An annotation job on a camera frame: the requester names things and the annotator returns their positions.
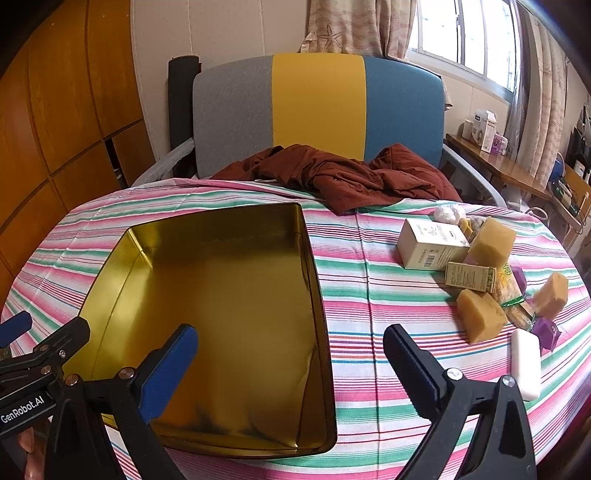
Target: beige curtain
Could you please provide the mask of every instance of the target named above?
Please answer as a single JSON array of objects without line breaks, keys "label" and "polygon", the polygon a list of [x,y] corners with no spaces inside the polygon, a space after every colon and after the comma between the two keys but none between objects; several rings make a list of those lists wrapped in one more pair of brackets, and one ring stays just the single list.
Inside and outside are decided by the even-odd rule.
[{"label": "beige curtain", "polygon": [[564,124],[566,64],[554,37],[528,14],[530,97],[517,162],[546,184],[560,147]]},{"label": "beige curtain", "polygon": [[417,0],[310,0],[302,53],[354,53],[403,59]]}]

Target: window frame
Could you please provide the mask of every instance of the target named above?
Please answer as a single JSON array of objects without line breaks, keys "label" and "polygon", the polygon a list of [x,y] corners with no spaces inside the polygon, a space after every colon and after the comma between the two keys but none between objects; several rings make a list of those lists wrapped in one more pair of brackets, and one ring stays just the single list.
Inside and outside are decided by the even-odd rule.
[{"label": "window frame", "polygon": [[[480,0],[480,8],[482,11],[482,25],[484,29],[484,74],[477,72],[476,70],[472,70],[469,67],[466,67],[464,63],[466,62],[466,30],[465,30],[465,21],[464,21],[464,12],[463,12],[463,3],[462,0],[455,0],[457,11],[457,29],[458,29],[458,57],[460,62],[455,62],[453,60],[449,60],[444,57],[440,57],[439,55],[435,55],[434,53],[430,53],[428,51],[423,50],[423,15],[421,9],[421,0],[417,0],[417,26],[418,26],[418,48],[409,48],[407,52],[407,57],[410,61],[414,61],[415,63],[422,63],[426,67],[430,67],[432,69],[440,70],[444,74],[448,74],[452,77],[456,77],[459,80],[468,83],[474,87],[479,89],[485,90],[497,98],[500,98],[509,104],[513,101],[514,93],[509,90],[508,88],[503,87],[499,83],[491,80],[487,77],[488,74],[488,35],[486,31],[486,18],[485,18],[485,10],[484,10],[484,2],[486,0]],[[521,68],[520,64],[520,52],[519,49],[521,47],[521,39],[519,38],[519,30],[516,25],[516,15],[514,11],[514,6],[512,5],[510,0],[502,0],[506,4],[509,5],[510,12],[511,12],[511,20],[513,24],[513,32],[515,36],[515,79],[517,88],[517,79],[519,78],[519,71]]]}]

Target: window sill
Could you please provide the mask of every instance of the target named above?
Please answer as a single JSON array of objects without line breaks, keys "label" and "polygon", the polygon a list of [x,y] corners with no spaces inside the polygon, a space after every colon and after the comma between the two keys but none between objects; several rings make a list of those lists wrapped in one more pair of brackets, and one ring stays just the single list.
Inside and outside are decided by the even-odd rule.
[{"label": "window sill", "polygon": [[507,105],[511,105],[513,101],[512,91],[502,87],[492,80],[479,76],[477,73],[472,73],[470,70],[465,69],[458,64],[440,59],[436,56],[419,53],[411,49],[407,52],[407,59],[417,65],[433,70],[436,73],[446,75],[467,85],[478,88]]}]

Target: gold metal tray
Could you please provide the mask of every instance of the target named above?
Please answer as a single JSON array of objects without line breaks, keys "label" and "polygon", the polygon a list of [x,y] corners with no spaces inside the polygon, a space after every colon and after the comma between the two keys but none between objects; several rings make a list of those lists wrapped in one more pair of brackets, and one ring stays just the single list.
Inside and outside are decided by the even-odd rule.
[{"label": "gold metal tray", "polygon": [[300,205],[191,213],[129,228],[80,315],[90,342],[65,365],[85,380],[136,367],[181,323],[199,349],[152,428],[165,446],[284,458],[336,443],[320,284]]}]

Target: window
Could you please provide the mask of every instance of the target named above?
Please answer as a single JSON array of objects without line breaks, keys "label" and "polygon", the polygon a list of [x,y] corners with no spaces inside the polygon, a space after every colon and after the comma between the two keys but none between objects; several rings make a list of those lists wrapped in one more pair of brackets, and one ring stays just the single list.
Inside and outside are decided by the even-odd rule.
[{"label": "window", "polygon": [[498,84],[505,97],[515,90],[520,45],[508,0],[418,0],[410,48]]}]

